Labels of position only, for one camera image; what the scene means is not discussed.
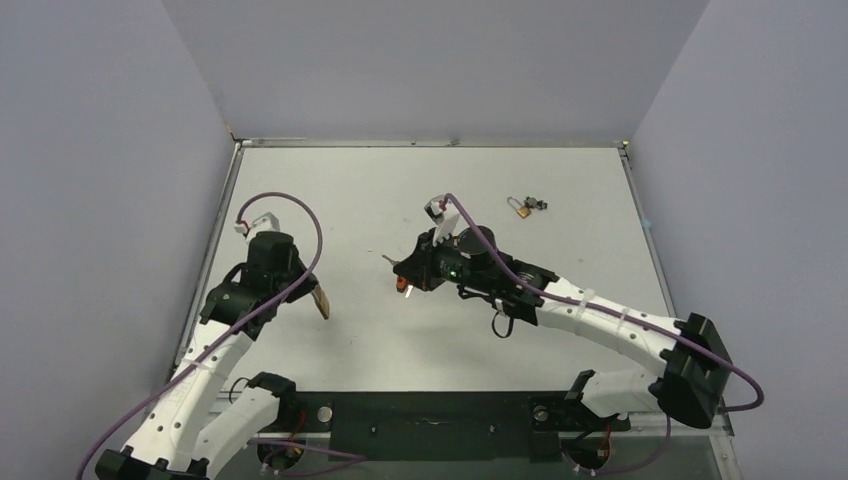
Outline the small brass padlock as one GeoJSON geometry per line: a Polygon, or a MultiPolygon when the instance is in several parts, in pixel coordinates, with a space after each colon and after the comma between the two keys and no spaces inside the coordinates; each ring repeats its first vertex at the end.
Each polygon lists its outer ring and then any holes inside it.
{"type": "Polygon", "coordinates": [[[542,199],[527,196],[523,200],[513,196],[506,198],[508,206],[522,219],[529,217],[533,211],[548,209],[548,203],[542,199]]]}

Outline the key of large padlock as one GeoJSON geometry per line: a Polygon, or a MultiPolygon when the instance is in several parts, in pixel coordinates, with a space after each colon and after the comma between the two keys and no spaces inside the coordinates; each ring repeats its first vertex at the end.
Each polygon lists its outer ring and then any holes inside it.
{"type": "Polygon", "coordinates": [[[394,259],[390,258],[389,256],[387,256],[387,255],[385,255],[385,254],[381,255],[381,258],[383,258],[384,260],[386,260],[386,261],[387,261],[390,265],[392,265],[392,266],[395,266],[395,265],[397,265],[398,263],[400,263],[398,260],[394,260],[394,259]]]}

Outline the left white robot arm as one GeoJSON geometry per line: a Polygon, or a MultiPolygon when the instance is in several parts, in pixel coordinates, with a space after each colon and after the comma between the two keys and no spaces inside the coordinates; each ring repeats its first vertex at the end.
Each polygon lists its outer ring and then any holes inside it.
{"type": "Polygon", "coordinates": [[[212,422],[206,420],[232,370],[273,320],[282,303],[317,297],[313,265],[299,256],[294,238],[278,231],[253,234],[245,261],[206,296],[185,356],[155,395],[139,429],[119,449],[103,451],[99,479],[212,479],[261,428],[291,427],[298,402],[292,381],[256,376],[245,398],[212,422]]]}

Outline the large brass padlock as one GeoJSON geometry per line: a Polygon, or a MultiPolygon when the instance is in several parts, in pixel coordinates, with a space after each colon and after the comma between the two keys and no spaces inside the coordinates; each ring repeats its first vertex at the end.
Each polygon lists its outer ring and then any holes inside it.
{"type": "Polygon", "coordinates": [[[320,284],[316,285],[311,291],[313,302],[318,309],[321,317],[328,320],[331,316],[331,306],[329,299],[320,284]]]}

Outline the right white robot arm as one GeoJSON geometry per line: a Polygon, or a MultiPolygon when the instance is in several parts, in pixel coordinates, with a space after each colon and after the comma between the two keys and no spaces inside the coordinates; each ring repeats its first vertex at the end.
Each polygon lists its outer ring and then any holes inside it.
{"type": "Polygon", "coordinates": [[[632,412],[662,412],[688,427],[706,429],[720,411],[731,359],[714,322],[652,315],[615,303],[540,266],[500,250],[489,252],[467,228],[434,243],[419,235],[412,253],[393,265],[408,286],[429,292],[445,283],[463,299],[480,298],[499,315],[574,334],[637,363],[635,370],[582,372],[564,400],[578,427],[632,412]]]}

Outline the orange padlock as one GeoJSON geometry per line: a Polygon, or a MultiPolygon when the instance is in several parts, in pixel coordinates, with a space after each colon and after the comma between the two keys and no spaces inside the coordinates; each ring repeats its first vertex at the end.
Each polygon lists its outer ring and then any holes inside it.
{"type": "Polygon", "coordinates": [[[398,276],[396,278],[396,290],[399,293],[403,293],[407,290],[407,288],[408,288],[408,280],[406,278],[402,277],[402,276],[398,276]]]}

